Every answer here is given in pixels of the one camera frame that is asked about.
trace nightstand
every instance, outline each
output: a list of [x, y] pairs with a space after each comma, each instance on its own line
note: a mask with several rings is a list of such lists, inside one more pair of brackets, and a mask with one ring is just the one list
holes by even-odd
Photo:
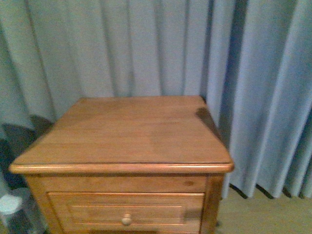
[[234, 168], [198, 96], [82, 98], [11, 165], [53, 234], [214, 233]]

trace wooden floor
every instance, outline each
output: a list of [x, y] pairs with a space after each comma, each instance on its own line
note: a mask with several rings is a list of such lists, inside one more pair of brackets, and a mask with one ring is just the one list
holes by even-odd
[[[244, 199], [230, 189], [221, 201], [219, 226], [215, 234], [310, 234], [312, 233], [312, 199], [268, 199], [259, 190]], [[5, 234], [0, 224], [0, 234]]]

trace blue curtain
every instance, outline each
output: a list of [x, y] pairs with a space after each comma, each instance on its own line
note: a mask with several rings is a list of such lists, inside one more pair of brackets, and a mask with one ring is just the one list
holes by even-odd
[[201, 95], [235, 161], [223, 197], [312, 197], [311, 38], [310, 0], [1, 1], [3, 177], [23, 186], [9, 163], [80, 97]]

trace wooden drawer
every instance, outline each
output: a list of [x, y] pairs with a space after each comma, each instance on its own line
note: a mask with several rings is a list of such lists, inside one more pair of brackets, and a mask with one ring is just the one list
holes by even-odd
[[199, 232], [158, 232], [158, 231], [78, 231], [65, 234], [199, 234]]
[[[198, 232], [204, 194], [49, 193], [66, 232]], [[130, 215], [131, 224], [122, 219]]]
[[41, 178], [49, 192], [203, 193], [205, 176], [66, 175]]

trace wooden knob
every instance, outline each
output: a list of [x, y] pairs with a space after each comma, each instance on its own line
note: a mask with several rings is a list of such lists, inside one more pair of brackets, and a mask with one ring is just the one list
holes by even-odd
[[123, 218], [121, 219], [121, 222], [122, 222], [123, 225], [129, 226], [132, 223], [131, 215], [130, 214], [125, 214], [123, 216]]

